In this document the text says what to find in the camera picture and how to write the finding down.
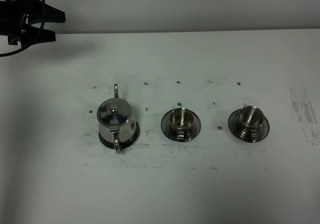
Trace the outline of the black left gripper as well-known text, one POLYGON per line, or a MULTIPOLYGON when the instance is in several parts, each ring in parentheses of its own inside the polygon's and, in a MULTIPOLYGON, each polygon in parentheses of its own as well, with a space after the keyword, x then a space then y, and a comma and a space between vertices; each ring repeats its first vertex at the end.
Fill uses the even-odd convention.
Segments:
POLYGON ((63 11, 41 0, 4 0, 0 2, 0 35, 8 37, 9 45, 21 47, 56 41, 54 31, 40 29, 27 24, 65 23, 66 15, 63 11))

